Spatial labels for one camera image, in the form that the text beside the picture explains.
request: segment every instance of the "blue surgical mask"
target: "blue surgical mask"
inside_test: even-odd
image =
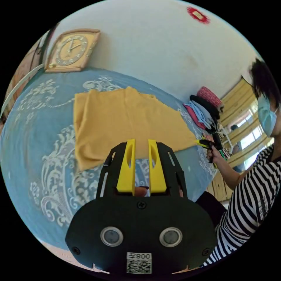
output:
[[[276,109],[270,110],[270,101],[264,95],[258,98],[258,119],[265,134],[270,137],[276,123]]]

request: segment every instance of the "yellow cloth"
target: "yellow cloth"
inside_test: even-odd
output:
[[[196,145],[180,112],[132,87],[75,94],[75,157],[81,171],[104,162],[110,150],[136,139],[136,159],[148,159],[148,139],[173,151]]]

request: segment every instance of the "hand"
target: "hand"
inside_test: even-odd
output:
[[[135,187],[135,196],[136,197],[145,197],[147,194],[146,186]]]
[[[136,197],[145,197],[147,194],[148,187],[147,186],[138,186],[135,187],[135,196]],[[179,187],[179,194],[180,197],[183,197],[184,194],[182,193],[181,188]]]
[[[207,150],[207,159],[210,160],[211,157],[213,157],[212,163],[215,163],[215,164],[217,164],[221,160],[224,160],[224,158],[222,157],[220,152],[214,146],[212,146],[212,150],[209,150],[209,149]]]

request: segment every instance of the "wooden clock frame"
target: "wooden clock frame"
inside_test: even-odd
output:
[[[65,35],[68,35],[68,34],[71,34],[71,33],[81,33],[81,32],[87,32],[87,33],[96,33],[95,35],[95,38],[94,38],[94,41],[91,43],[90,45],[90,48],[88,49],[88,52],[84,58],[84,60],[82,61],[82,63],[80,64],[79,67],[71,67],[70,66],[65,66],[63,68],[61,68],[61,66],[59,68],[52,68],[50,67],[50,63],[51,63],[51,60],[54,56],[54,52],[56,51],[56,47],[57,47],[57,43],[58,41],[64,37]],[[99,39],[99,36],[100,36],[100,30],[99,29],[90,29],[90,28],[82,28],[82,29],[73,29],[73,30],[70,30],[70,31],[66,31],[64,33],[62,33],[61,35],[58,36],[58,38],[56,39],[56,41],[54,42],[53,44],[53,47],[50,51],[50,54],[48,55],[46,61],[45,61],[45,66],[44,66],[44,70],[45,72],[48,72],[48,73],[56,73],[56,72],[78,72],[78,71],[81,71],[83,70],[88,61],[89,61],[89,58],[90,58],[90,55]]]

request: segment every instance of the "striped shirt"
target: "striped shirt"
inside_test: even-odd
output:
[[[216,227],[217,245],[201,266],[231,254],[262,224],[280,189],[281,157],[271,161],[273,145],[257,156],[253,168],[234,189],[228,210]]]

